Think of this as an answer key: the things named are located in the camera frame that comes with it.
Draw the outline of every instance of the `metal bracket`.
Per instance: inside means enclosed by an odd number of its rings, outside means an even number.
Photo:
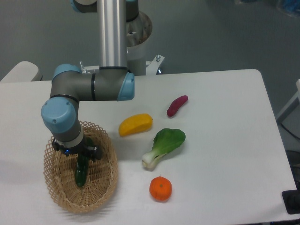
[[[156,55],[152,61],[146,62],[146,75],[159,75],[161,74],[161,69],[159,68],[162,62],[164,61],[164,56]],[[93,74],[99,72],[99,66],[90,66],[85,67],[83,62],[80,61],[80,68],[83,74]]]
[[[162,55],[157,55],[155,56],[155,58],[152,61],[147,61],[146,65],[146,75],[157,75],[157,74],[161,74],[161,70],[160,70],[160,65],[162,64],[162,62],[164,61],[164,56]]]

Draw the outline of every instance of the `fake vegetable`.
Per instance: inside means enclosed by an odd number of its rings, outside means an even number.
[[[150,115],[143,113],[125,119],[119,126],[121,137],[139,133],[150,129],[153,119]]]
[[[153,140],[152,150],[143,155],[142,165],[154,169],[161,157],[181,146],[185,139],[185,133],[179,129],[162,129]]]
[[[185,104],[187,101],[188,101],[188,97],[186,95],[183,95],[183,96],[175,99],[171,103],[169,109],[167,110],[167,115],[169,117],[174,116],[177,113],[177,111],[179,110],[179,108],[182,107],[183,104]]]
[[[172,194],[172,184],[164,177],[156,177],[151,181],[149,191],[156,200],[166,201]]]
[[[87,146],[94,146],[92,139],[89,137],[86,139]],[[82,187],[85,184],[86,176],[89,170],[90,157],[84,156],[79,153],[77,157],[76,171],[75,171],[75,182],[78,187]]]

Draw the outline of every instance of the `yellow mango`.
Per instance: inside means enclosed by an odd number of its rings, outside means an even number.
[[[128,117],[120,124],[119,134],[123,137],[148,130],[152,126],[152,121],[152,117],[146,113]]]

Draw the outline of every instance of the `aluminum arm tube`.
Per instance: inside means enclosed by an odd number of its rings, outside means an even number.
[[[126,1],[97,0],[101,68],[127,67]]]

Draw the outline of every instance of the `woven basket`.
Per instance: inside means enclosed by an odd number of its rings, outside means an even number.
[[[117,156],[108,134],[98,125],[80,122],[84,133],[95,145],[102,147],[103,155],[93,163],[83,187],[75,183],[77,155],[66,157],[52,147],[49,140],[44,155],[44,175],[53,201],[73,213],[92,211],[105,203],[113,194],[118,180]]]

